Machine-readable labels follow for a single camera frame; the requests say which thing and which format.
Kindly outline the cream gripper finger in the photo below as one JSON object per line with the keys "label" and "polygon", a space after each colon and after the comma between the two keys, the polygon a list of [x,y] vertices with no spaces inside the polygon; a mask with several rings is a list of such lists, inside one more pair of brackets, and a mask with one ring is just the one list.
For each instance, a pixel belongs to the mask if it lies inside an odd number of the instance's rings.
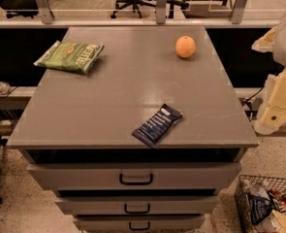
{"label": "cream gripper finger", "polygon": [[256,40],[251,48],[258,52],[273,52],[275,31],[276,26],[270,29],[264,36]]}
{"label": "cream gripper finger", "polygon": [[277,76],[268,75],[264,91],[266,94],[259,107],[254,130],[269,135],[286,121],[286,68]]}

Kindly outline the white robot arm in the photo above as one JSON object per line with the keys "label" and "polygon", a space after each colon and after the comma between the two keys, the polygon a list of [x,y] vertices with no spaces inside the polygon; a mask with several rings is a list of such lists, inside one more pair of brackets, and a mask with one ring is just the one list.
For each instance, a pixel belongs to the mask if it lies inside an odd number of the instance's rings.
{"label": "white robot arm", "polygon": [[284,69],[276,75],[268,75],[259,107],[254,130],[269,135],[279,129],[286,121],[286,14],[278,25],[255,41],[251,47],[255,51],[272,53],[273,60]]}

